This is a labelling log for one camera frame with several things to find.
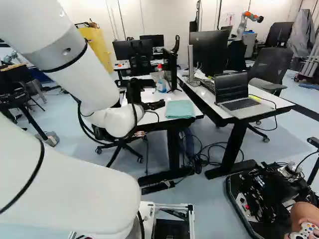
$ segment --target laptop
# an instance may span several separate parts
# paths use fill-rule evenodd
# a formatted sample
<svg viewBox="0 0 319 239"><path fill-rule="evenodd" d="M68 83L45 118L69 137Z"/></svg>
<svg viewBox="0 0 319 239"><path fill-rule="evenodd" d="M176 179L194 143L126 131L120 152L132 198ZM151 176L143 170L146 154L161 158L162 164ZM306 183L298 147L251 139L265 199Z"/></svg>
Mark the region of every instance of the laptop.
<svg viewBox="0 0 319 239"><path fill-rule="evenodd" d="M214 80L216 104L240 120L275 110L248 97L247 72L215 75Z"/></svg>

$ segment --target computer monitor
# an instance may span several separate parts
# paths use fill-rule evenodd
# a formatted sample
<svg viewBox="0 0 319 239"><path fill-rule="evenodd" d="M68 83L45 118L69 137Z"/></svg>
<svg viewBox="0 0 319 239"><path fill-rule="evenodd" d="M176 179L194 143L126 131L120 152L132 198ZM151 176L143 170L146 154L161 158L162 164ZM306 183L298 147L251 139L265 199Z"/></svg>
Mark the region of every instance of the computer monitor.
<svg viewBox="0 0 319 239"><path fill-rule="evenodd" d="M230 36L230 33L231 33L231 30L233 29L233 26L222 26L220 29L227 30L229 32L228 36Z"/></svg>
<svg viewBox="0 0 319 239"><path fill-rule="evenodd" d="M177 88L177 54L171 50L163 48L164 59L164 78L170 85L169 91L178 90Z"/></svg>
<svg viewBox="0 0 319 239"><path fill-rule="evenodd" d="M200 31L189 34L193 45L194 66L201 67L206 76L223 73L227 59L227 30Z"/></svg>
<svg viewBox="0 0 319 239"><path fill-rule="evenodd" d="M140 40L152 40L153 47L164 46L164 35L143 35Z"/></svg>
<svg viewBox="0 0 319 239"><path fill-rule="evenodd" d="M151 60L153 43L151 40L113 41L113 48L117 60L129 60L138 50Z"/></svg>

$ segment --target white wall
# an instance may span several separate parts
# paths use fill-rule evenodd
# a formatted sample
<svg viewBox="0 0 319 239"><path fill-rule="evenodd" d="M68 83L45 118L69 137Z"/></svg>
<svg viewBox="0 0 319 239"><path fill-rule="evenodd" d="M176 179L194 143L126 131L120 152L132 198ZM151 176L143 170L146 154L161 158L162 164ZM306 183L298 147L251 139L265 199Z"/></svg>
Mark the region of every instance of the white wall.
<svg viewBox="0 0 319 239"><path fill-rule="evenodd" d="M187 62L189 22L196 16L196 0L141 0L145 34L163 34L165 48L180 36L178 63Z"/></svg>
<svg viewBox="0 0 319 239"><path fill-rule="evenodd" d="M109 19L107 4L105 0L58 0L65 12L73 23L80 23L85 21L92 21L98 23L102 29L103 36L108 50L113 51L112 41L114 34L112 25ZM119 8L117 0L108 0L109 9L114 11L115 18L119 18ZM122 26L118 27L118 36L123 37Z"/></svg>
<svg viewBox="0 0 319 239"><path fill-rule="evenodd" d="M139 39L142 34L163 34L165 47L172 49L175 35L180 35L178 62L187 62L189 22L195 19L197 0L58 0L74 23L93 21L99 23L110 51L114 39L125 40L120 17L121 8L125 35ZM250 11L262 15L264 21L247 21L247 30L258 33L257 38L265 40L270 26L276 21L293 21L302 0L251 0ZM303 7L313 8L316 0L304 0ZM217 29L217 14L220 0L202 0L202 31ZM248 10L249 0L223 0L219 26L229 25L232 19L233 34L236 34L241 13ZM319 5L314 12L318 18Z"/></svg>
<svg viewBox="0 0 319 239"><path fill-rule="evenodd" d="M247 30L254 30L257 39L266 40L268 32L274 22L294 21L297 16L301 0L252 0L250 11L262 15L262 23L247 21Z"/></svg>

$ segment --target gray cover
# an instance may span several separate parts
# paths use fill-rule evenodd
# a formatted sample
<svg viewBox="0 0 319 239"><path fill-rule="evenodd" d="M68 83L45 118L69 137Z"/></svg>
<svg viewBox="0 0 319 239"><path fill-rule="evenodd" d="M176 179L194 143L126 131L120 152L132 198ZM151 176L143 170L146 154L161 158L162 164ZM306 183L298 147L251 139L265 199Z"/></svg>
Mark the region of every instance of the gray cover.
<svg viewBox="0 0 319 239"><path fill-rule="evenodd" d="M309 56L315 44L315 28L309 9L301 9L297 15L287 47L294 52L294 57Z"/></svg>

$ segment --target green towel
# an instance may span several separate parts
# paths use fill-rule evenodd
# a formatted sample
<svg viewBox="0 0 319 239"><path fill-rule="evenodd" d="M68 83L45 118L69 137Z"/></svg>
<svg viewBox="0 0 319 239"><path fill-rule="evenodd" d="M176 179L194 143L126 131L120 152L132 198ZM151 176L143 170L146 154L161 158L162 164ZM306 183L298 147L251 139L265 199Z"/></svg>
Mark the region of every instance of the green towel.
<svg viewBox="0 0 319 239"><path fill-rule="evenodd" d="M192 101L169 101L166 106L165 116L168 119L184 119L195 117Z"/></svg>

